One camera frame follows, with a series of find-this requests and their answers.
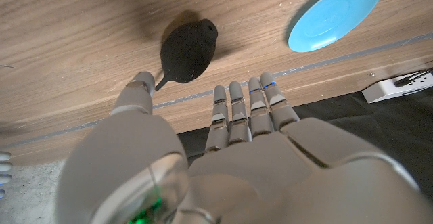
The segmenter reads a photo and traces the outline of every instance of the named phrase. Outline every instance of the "fingertip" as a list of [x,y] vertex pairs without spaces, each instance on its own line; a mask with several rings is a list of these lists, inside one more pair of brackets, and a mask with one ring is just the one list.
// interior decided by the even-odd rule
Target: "fingertip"
[[154,95],[155,78],[152,76],[150,72],[148,71],[139,72],[137,75],[135,75],[133,80],[143,81],[146,84],[147,92],[150,94],[150,96]]
[[262,85],[260,84],[260,81],[258,78],[256,77],[252,77],[249,81],[248,81],[248,91],[256,91],[257,89],[262,89]]
[[264,72],[260,76],[260,82],[262,83],[263,87],[266,87],[266,86],[274,83],[275,80],[273,79],[273,77],[272,77],[272,75],[270,73]]
[[221,99],[226,100],[227,96],[225,95],[225,89],[221,85],[217,85],[214,89],[214,102],[219,101]]
[[6,161],[11,158],[11,154],[9,152],[2,152],[0,151],[0,160]]
[[241,85],[237,81],[232,81],[229,86],[230,90],[230,99],[239,99],[243,98],[244,94],[242,93]]

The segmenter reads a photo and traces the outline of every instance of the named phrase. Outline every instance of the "robot finger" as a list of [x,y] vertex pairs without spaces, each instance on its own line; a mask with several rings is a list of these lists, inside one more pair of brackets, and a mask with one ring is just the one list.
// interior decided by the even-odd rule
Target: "robot finger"
[[0,161],[9,160],[11,158],[11,154],[9,152],[0,151]]
[[260,82],[263,85],[263,90],[271,108],[275,128],[280,130],[284,125],[299,121],[298,115],[283,96],[272,75],[268,72],[262,73]]
[[253,77],[248,81],[248,90],[250,92],[252,137],[274,132],[262,85],[258,78]]
[[225,89],[218,85],[214,89],[214,109],[206,142],[206,153],[227,147],[229,143],[229,112]]
[[155,79],[150,72],[135,75],[120,92],[111,115],[127,110],[138,110],[152,114],[152,95],[155,91]]
[[230,83],[230,99],[232,111],[232,124],[229,138],[229,145],[251,141],[251,130],[248,125],[248,115],[246,114],[245,99],[241,85],[233,81]]

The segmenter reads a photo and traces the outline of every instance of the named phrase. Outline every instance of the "robotic hand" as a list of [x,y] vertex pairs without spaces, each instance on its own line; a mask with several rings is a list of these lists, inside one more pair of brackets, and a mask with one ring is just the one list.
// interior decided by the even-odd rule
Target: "robotic hand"
[[215,87],[206,153],[190,168],[170,125],[152,116],[154,85],[139,73],[71,153],[58,223],[433,223],[399,163],[326,122],[299,120],[269,73],[248,83],[250,120],[230,84],[231,127]]

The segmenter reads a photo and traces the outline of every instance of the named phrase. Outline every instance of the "air blower bulb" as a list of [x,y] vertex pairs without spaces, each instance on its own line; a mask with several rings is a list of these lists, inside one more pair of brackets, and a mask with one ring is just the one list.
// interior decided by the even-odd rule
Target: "air blower bulb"
[[156,85],[160,90],[169,81],[188,83],[207,69],[215,53],[218,30],[207,19],[176,28],[161,47],[164,77]]

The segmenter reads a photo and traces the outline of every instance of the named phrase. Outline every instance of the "green led light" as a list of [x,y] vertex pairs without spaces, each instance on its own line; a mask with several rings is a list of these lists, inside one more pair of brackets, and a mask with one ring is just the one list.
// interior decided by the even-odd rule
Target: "green led light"
[[127,224],[148,224],[152,223],[154,213],[161,207],[162,200],[158,198],[158,200],[150,207],[143,211],[141,211],[137,216],[135,216],[132,220],[128,221]]

